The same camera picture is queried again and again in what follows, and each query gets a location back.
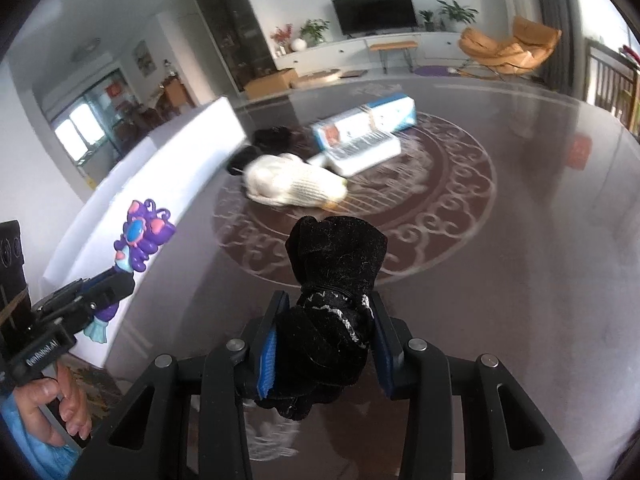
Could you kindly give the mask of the purple toy figure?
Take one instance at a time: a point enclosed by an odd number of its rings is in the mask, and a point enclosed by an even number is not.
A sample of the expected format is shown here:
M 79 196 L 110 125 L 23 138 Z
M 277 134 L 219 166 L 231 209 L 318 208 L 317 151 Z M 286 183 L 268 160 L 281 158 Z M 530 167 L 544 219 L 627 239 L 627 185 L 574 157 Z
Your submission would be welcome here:
M 122 226 L 122 234 L 114 241 L 114 263 L 82 285 L 92 304 L 93 319 L 84 335 L 97 344 L 107 343 L 107 326 L 117 313 L 122 300 L 134 292 L 136 274 L 148 268 L 148 262 L 160 246 L 174 236 L 176 227 L 170 222 L 170 211 L 158 208 L 154 200 L 134 200 Z

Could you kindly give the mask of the blue white medicine box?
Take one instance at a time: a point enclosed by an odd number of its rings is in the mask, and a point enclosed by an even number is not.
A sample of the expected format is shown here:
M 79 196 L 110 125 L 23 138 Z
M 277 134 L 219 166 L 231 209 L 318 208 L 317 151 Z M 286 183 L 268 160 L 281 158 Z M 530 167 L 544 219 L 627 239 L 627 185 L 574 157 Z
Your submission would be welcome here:
M 327 150 L 370 133 L 395 133 L 416 125 L 416 102 L 405 94 L 351 108 L 311 125 L 320 148 Z

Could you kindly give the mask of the white cardboard sorting box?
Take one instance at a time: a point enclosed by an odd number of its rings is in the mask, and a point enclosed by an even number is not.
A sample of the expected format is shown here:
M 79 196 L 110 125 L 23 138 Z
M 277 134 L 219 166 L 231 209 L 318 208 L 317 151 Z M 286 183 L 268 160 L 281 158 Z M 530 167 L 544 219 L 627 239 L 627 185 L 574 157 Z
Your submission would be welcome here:
M 231 103 L 219 98 L 154 130 L 99 184 L 44 270 L 44 294 L 113 265 L 114 241 L 135 200 L 169 210 L 177 232 L 137 275 L 134 294 L 108 323 L 107 341 L 80 335 L 74 356 L 104 368 L 120 358 L 147 360 L 175 341 L 214 249 L 209 182 L 245 139 Z

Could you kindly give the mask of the patterned floor rug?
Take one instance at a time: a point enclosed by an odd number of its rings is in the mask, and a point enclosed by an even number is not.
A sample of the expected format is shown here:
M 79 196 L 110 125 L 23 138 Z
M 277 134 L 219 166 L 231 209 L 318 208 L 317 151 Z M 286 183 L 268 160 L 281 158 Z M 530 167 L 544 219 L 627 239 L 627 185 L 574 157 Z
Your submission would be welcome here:
M 92 431 L 96 432 L 112 409 L 119 404 L 131 382 L 114 377 L 107 370 L 95 367 L 70 354 L 62 357 L 63 364 L 70 369 L 78 386 L 85 391 L 88 411 L 92 419 Z

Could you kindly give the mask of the black fuzzy cloth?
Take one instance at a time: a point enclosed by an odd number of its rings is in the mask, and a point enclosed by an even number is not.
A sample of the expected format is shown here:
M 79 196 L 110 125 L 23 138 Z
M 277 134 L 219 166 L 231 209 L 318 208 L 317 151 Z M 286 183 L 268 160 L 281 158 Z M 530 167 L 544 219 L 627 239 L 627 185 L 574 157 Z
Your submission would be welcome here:
M 232 176 L 239 176 L 258 157 L 290 152 L 303 138 L 303 133 L 288 127 L 257 129 L 250 136 L 250 142 L 230 157 L 226 170 Z

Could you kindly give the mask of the brown cardboard carton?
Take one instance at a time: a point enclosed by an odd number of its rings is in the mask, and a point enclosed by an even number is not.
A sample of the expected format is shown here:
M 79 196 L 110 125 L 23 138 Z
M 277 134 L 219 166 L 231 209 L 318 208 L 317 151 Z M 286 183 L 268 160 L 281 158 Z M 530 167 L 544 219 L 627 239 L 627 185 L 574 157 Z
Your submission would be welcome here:
M 244 92 L 249 100 L 265 98 L 274 94 L 288 91 L 292 83 L 298 79 L 295 68 L 278 70 L 277 72 L 256 78 L 244 86 Z

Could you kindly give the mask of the white text-printed box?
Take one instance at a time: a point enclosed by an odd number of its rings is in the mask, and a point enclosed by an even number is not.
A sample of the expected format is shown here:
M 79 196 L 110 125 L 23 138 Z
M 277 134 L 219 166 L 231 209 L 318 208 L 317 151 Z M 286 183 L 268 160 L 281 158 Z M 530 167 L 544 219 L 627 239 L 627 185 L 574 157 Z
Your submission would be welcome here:
M 370 132 L 334 148 L 327 148 L 308 158 L 306 163 L 350 178 L 400 154 L 401 143 L 393 133 Z

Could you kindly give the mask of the dark glass display cabinet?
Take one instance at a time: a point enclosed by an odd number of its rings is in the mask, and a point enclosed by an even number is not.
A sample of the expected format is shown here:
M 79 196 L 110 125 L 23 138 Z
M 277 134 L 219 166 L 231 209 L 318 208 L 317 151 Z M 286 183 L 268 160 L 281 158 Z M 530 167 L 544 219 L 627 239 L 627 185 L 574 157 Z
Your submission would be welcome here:
M 195 0 L 240 91 L 276 71 L 250 0 Z

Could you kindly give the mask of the dark wooden chair right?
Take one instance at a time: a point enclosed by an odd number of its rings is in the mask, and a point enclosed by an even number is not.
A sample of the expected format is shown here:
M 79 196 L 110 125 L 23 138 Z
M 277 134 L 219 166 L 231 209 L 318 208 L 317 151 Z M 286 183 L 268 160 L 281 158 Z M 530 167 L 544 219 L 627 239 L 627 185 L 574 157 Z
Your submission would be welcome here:
M 639 65 L 593 39 L 586 40 L 584 101 L 639 139 Z

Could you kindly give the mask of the green potted plant left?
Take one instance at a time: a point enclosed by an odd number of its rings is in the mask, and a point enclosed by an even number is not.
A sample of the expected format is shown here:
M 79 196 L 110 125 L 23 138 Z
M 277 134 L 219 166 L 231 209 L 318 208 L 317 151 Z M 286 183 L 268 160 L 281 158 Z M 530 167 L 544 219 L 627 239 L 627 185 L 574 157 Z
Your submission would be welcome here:
M 318 46 L 326 41 L 324 34 L 329 30 L 330 22 L 324 18 L 308 18 L 299 29 L 299 36 L 308 41 L 312 46 Z

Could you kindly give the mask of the green potted plant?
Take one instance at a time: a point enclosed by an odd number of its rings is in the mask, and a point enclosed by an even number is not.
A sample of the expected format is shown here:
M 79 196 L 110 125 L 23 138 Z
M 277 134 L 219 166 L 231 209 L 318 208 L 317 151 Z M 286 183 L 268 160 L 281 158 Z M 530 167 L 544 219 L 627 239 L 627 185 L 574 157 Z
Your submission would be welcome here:
M 462 32 L 476 22 L 479 10 L 462 6 L 456 0 L 437 0 L 436 10 L 424 9 L 418 13 L 428 32 Z
M 308 18 L 299 29 L 299 36 L 308 41 L 312 46 L 318 46 L 326 41 L 324 34 L 329 30 L 330 22 L 324 18 Z

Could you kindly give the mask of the orange lounge chair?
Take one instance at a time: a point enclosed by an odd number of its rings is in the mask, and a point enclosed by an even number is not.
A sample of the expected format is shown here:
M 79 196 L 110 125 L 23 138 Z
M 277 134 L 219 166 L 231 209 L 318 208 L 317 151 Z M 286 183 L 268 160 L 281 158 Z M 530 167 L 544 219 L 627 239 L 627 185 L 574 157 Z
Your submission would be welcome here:
M 498 77 L 524 76 L 533 73 L 550 58 L 561 38 L 561 29 L 517 15 L 509 38 L 497 40 L 467 27 L 460 35 L 458 46 L 472 62 L 488 68 Z

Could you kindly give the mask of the green potted plant right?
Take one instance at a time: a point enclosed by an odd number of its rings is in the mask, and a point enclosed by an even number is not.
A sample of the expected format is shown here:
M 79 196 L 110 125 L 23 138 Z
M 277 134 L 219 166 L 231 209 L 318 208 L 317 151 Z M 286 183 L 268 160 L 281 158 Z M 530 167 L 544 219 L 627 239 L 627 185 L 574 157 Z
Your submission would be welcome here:
M 456 0 L 437 0 L 436 10 L 424 9 L 418 13 L 428 32 L 462 32 L 476 22 L 479 10 L 462 6 Z

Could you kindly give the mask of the black flat television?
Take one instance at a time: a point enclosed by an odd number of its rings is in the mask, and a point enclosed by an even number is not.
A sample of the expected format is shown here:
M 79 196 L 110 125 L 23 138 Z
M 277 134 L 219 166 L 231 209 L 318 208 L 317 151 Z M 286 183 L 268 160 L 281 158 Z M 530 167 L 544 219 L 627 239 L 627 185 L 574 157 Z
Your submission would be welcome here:
M 412 0 L 333 0 L 332 4 L 345 36 L 418 26 Z

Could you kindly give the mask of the framed wall picture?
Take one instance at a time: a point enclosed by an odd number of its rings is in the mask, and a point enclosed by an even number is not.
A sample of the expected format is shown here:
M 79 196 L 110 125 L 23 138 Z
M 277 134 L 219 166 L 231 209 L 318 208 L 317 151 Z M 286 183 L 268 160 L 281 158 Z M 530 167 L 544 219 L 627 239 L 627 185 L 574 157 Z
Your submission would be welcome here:
M 144 40 L 140 40 L 136 44 L 132 51 L 132 56 L 134 57 L 134 62 L 136 62 L 137 68 L 140 70 L 143 77 L 149 76 L 149 74 L 152 74 L 154 70 L 156 70 L 150 50 Z

